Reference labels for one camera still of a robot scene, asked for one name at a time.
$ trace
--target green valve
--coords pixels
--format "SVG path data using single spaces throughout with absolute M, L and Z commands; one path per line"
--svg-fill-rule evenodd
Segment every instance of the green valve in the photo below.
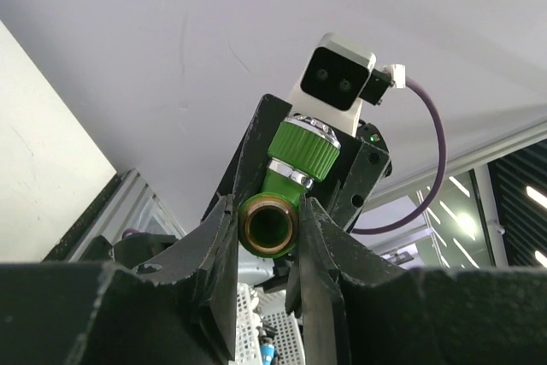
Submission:
M 289 252 L 298 236 L 300 196 L 326 178 L 339 154 L 340 143 L 325 123 L 305 115 L 284 119 L 268 148 L 261 192 L 239 208 L 241 244 L 256 256 Z

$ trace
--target camera lens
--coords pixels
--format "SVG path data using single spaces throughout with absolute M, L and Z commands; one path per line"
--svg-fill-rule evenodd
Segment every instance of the camera lens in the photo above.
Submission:
M 340 88 L 340 91 L 343 91 L 343 92 L 350 91 L 351 90 L 351 83 L 348 80 L 343 79 L 340 82 L 340 85 L 338 87 Z
M 328 72 L 324 68 L 317 70 L 317 79 L 320 81 L 325 81 L 328 78 Z

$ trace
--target fluorescent light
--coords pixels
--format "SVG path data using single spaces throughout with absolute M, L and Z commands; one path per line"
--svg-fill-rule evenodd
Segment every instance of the fluorescent light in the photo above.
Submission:
M 544 256 L 539 251 L 536 251 L 534 255 L 536 256 L 536 260 L 538 260 L 541 265 L 547 268 L 547 256 Z
M 444 264 L 447 268 L 450 268 L 450 265 L 449 265 L 448 261 L 446 261 L 446 259 L 445 259 L 443 256 L 441 256 L 441 261 L 443 262 L 443 264 Z
M 469 253 L 465 250 L 465 248 L 462 247 L 460 242 L 455 238 L 453 238 L 453 240 L 454 240 L 454 244 L 456 244 L 456 247 L 458 247 L 460 249 L 460 251 L 463 253 L 463 255 L 469 260 L 469 262 L 471 262 L 475 268 L 478 268 L 479 265 L 475 262 L 475 260 L 473 258 L 471 258 Z
M 446 244 L 446 241 L 444 241 L 443 238 L 442 238 L 440 235 L 438 235 L 437 230 L 436 230 L 435 228 L 433 228 L 433 227 L 431 227 L 431 229 L 432 229 L 433 232 L 435 233 L 435 236 L 438 238 L 438 240 L 439 240 L 441 243 L 443 243 L 443 245 L 444 245 L 445 247 L 448 247 L 448 245 Z
M 431 217 L 433 217 L 433 219 L 437 222 L 437 224 L 440 224 L 441 223 L 441 220 L 435 215 L 435 213 L 433 213 L 431 211 L 431 209 L 429 207 L 427 207 L 427 212 L 429 213 L 429 215 Z
M 456 177 L 449 177 L 448 180 L 452 181 L 452 183 L 454 183 L 454 185 L 458 187 L 460 191 L 464 193 L 466 196 L 471 197 L 471 193 L 469 192 L 469 190 L 465 188 L 461 182 L 456 180 Z
M 452 217 L 452 220 L 454 220 L 473 241 L 476 241 L 477 238 L 474 234 L 475 221 L 473 217 L 469 214 L 462 214 L 458 217 L 456 214 L 454 214 L 454 211 L 448 208 L 448 205 L 446 205 L 442 201 L 440 201 L 439 203 L 441 204 L 441 207 L 443 207 L 444 211 L 446 211 L 447 214 Z
M 526 188 L 526 194 L 535 202 L 539 203 L 540 205 L 543 205 L 545 208 L 547 208 L 547 197 L 544 196 L 541 192 L 531 188 L 528 186 Z

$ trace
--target camera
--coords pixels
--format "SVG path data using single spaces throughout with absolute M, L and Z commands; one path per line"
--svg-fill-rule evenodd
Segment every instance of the camera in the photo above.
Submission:
M 355 136 L 361 116 L 360 97 L 375 64 L 374 53 L 335 33 L 326 34 L 287 98 L 292 112 Z

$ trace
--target blue object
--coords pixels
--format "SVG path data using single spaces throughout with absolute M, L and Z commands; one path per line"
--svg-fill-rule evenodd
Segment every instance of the blue object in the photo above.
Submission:
M 260 345 L 260 353 L 262 354 L 262 364 L 271 365 L 275 355 L 275 347 L 272 344 Z

